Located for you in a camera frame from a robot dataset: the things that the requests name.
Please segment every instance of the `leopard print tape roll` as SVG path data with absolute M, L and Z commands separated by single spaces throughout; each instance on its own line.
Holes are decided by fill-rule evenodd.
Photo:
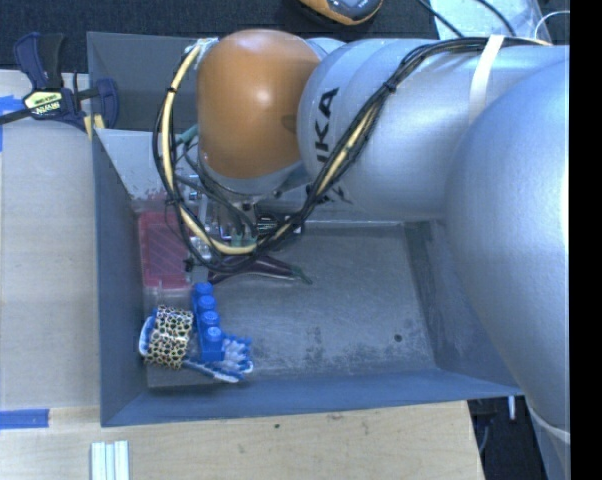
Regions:
M 188 350 L 193 320 L 191 311 L 159 306 L 145 362 L 179 370 Z

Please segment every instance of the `yellow cable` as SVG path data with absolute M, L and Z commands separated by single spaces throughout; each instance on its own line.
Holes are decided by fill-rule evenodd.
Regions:
M 319 190 L 317 190 L 317 195 L 319 195 L 319 194 L 321 194 L 321 192 L 323 192 L 323 189 L 332 180 L 332 178 L 334 177 L 334 174 L 339 169 L 339 167 L 341 167 L 341 164 L 348 156 L 348 152 L 350 151 L 352 146 L 354 146 L 354 144 L 357 142 L 357 140 L 359 140 L 362 130 L 364 129 L 365 126 L 367 126 L 368 122 L 372 118 L 372 114 L 373 114 L 374 110 L 375 110 L 374 107 L 370 107 L 370 109 L 368 109 L 368 111 L 364 114 L 363 119 L 361 119 L 361 122 L 357 125 L 356 129 L 352 132 L 352 135 L 350 135 L 350 138 L 346 142 L 345 146 L 341 149 L 341 151 L 339 153 L 337 153 L 337 157 L 336 157 L 334 163 L 332 164 L 332 167 L 330 167 L 330 169 L 328 170 L 325 178 L 323 178 L 323 182 L 321 182 L 321 186 L 319 187 Z M 285 233 L 285 231 L 289 227 L 290 227 L 289 223 L 283 224 L 283 226 L 281 226 L 281 228 L 279 228 L 279 230 L 274 234 L 273 239 L 274 240 L 278 239 L 283 233 Z
M 170 90 L 165 98 L 165 103 L 163 105 L 163 116 L 161 119 L 161 154 L 163 160 L 163 170 L 165 172 L 166 181 L 170 187 L 170 190 L 174 192 L 174 175 L 173 175 L 173 166 L 172 166 L 172 158 L 170 156 L 170 117 L 172 115 L 172 106 L 174 104 L 174 98 L 176 97 L 176 92 L 179 90 L 179 86 L 183 81 L 183 77 L 187 73 L 188 69 L 194 62 L 194 60 L 199 56 L 201 52 L 201 44 L 197 42 L 194 48 L 190 50 L 184 61 L 181 63 L 181 66 L 177 70 L 174 75 L 174 79 L 172 80 L 172 84 L 170 86 Z M 179 207 L 179 211 L 181 213 L 181 217 L 184 222 L 188 226 L 188 228 L 198 237 L 203 243 L 208 246 L 212 246 L 216 248 L 219 252 L 228 255 L 240 255 L 240 254 L 250 254 L 256 249 L 256 244 L 251 244 L 247 246 L 241 247 L 232 247 L 226 245 L 223 242 L 219 242 L 214 238 L 211 238 L 204 229 L 201 229 L 199 225 L 190 217 L 190 215 L 183 209 Z

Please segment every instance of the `red object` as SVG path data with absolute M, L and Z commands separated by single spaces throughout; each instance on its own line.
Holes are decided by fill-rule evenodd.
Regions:
M 188 288 L 185 263 L 188 249 L 181 239 L 172 211 L 145 212 L 139 216 L 141 268 L 146 288 Z

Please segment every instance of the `bin floor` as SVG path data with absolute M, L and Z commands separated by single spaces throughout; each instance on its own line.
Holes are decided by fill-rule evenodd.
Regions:
M 241 275 L 215 286 L 221 327 L 253 340 L 251 379 L 435 367 L 402 225 L 308 223 L 276 257 L 313 283 Z M 147 378 L 150 387 L 210 382 L 154 366 Z

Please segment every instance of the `gray bin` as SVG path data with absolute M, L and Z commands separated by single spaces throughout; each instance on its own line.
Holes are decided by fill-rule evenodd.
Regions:
M 102 425 L 520 394 L 463 294 L 443 225 L 374 221 L 338 205 L 317 209 L 304 235 L 276 254 L 302 267 L 312 285 L 239 276 L 215 287 L 224 328 L 253 340 L 255 370 L 245 382 L 212 383 L 191 371 L 144 365 L 137 342 L 152 304 L 162 295 L 188 302 L 184 292 L 144 289 L 137 224 L 151 206 L 143 194 L 156 195 L 148 131 L 191 42 L 88 36 L 90 76 L 115 79 L 116 133 L 129 130 L 123 150 L 112 147 L 109 131 L 93 140 Z M 193 86 L 186 80 L 177 98 L 177 129 L 196 119 Z

